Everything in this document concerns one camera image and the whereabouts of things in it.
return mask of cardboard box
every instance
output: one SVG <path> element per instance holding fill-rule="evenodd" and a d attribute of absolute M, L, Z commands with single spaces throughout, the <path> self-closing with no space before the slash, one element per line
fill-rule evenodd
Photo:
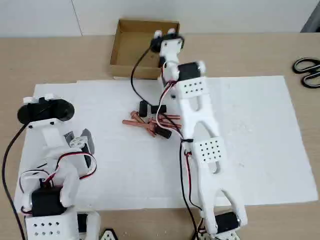
<path fill-rule="evenodd" d="M 148 21 L 120 19 L 116 29 L 110 59 L 111 73 L 114 77 L 130 77 L 134 65 L 148 49 L 156 30 L 167 33 L 173 28 L 179 32 L 179 23 L 172 21 Z M 136 68 L 134 77 L 157 79 L 160 75 L 159 54 L 151 51 Z"/>

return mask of scissors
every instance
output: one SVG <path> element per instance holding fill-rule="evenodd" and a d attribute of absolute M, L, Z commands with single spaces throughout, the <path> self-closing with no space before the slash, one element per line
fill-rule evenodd
<path fill-rule="evenodd" d="M 308 66 L 305 68 L 298 68 L 298 65 L 301 63 L 311 63 L 312 66 Z M 301 79 L 301 84 L 309 89 L 317 89 L 320 88 L 320 83 L 315 84 L 310 81 L 311 79 L 315 79 L 320 76 L 320 60 L 314 57 L 302 57 L 294 62 L 292 65 L 292 70 L 296 74 L 305 74 L 309 73 L 308 75 L 305 75 Z"/>

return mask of wooden table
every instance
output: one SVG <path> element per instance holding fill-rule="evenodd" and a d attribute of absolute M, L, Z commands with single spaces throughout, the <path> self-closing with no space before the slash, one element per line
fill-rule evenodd
<path fill-rule="evenodd" d="M 0 39 L 0 153 L 21 126 L 17 110 L 35 84 L 110 79 L 113 36 Z M 318 33 L 187 35 L 181 62 L 204 60 L 208 77 L 284 75 L 303 142 L 320 189 L 320 90 L 301 86 L 291 71 L 302 56 L 320 58 Z M 14 193 L 24 137 L 8 157 L 7 181 Z M 0 239 L 20 239 L 12 210 L 0 191 Z M 243 240 L 301 240 L 320 236 L 320 203 L 248 206 Z M 185 209 L 102 212 L 101 228 L 114 228 L 120 240 L 187 240 L 192 232 Z"/>

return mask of white paper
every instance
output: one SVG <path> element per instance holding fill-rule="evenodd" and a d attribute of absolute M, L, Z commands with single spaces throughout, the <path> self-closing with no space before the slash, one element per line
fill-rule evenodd
<path fill-rule="evenodd" d="M 128 80 L 79 81 L 37 85 L 35 95 L 55 93 L 75 107 L 72 129 L 91 131 L 96 173 L 81 181 L 79 209 L 183 208 L 179 170 L 179 138 L 152 138 L 130 120 L 140 99 Z M 137 91 L 156 105 L 157 81 L 136 80 Z M 209 78 L 215 117 L 225 138 L 246 205 L 315 201 L 318 193 L 303 146 L 295 111 L 282 76 Z M 169 113 L 176 112 L 169 106 Z M 204 137 L 197 127 L 197 138 Z M 26 135 L 20 172 L 28 168 L 34 151 Z M 183 165 L 184 180 L 187 180 Z M 191 162 L 192 199 L 197 202 L 197 171 Z M 16 204 L 19 199 L 16 191 Z M 218 196 L 217 205 L 228 200 Z"/>

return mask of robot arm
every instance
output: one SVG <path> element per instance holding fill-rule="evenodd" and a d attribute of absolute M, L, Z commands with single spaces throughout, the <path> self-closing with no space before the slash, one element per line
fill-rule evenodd
<path fill-rule="evenodd" d="M 85 129 L 74 138 L 73 132 L 66 131 L 64 122 L 72 118 L 74 108 L 51 94 L 27 97 L 24 103 L 18 112 L 20 122 L 29 121 L 28 134 L 45 142 L 44 157 L 19 179 L 28 239 L 78 240 L 81 235 L 84 240 L 97 240 L 99 214 L 77 213 L 74 208 L 80 179 L 92 175 L 97 167 L 90 132 Z"/>
<path fill-rule="evenodd" d="M 202 123 L 209 133 L 203 141 L 184 142 L 187 152 L 192 152 L 198 172 L 198 193 L 202 205 L 200 215 L 212 239 L 228 239 L 248 222 L 240 188 L 233 166 L 228 160 L 219 125 L 214 117 L 209 89 L 206 84 L 205 64 L 202 61 L 179 64 L 178 53 L 184 38 L 170 30 L 167 35 L 157 31 L 151 41 L 151 50 L 159 53 L 162 74 L 158 78 L 164 88 L 168 81 L 176 81 L 170 89 L 171 98 L 177 103 L 183 121 L 184 139 L 192 139 L 195 126 Z M 193 110 L 190 100 L 197 100 L 198 109 Z M 214 207 L 218 192 L 223 192 L 231 202 L 232 211 L 215 215 Z"/>

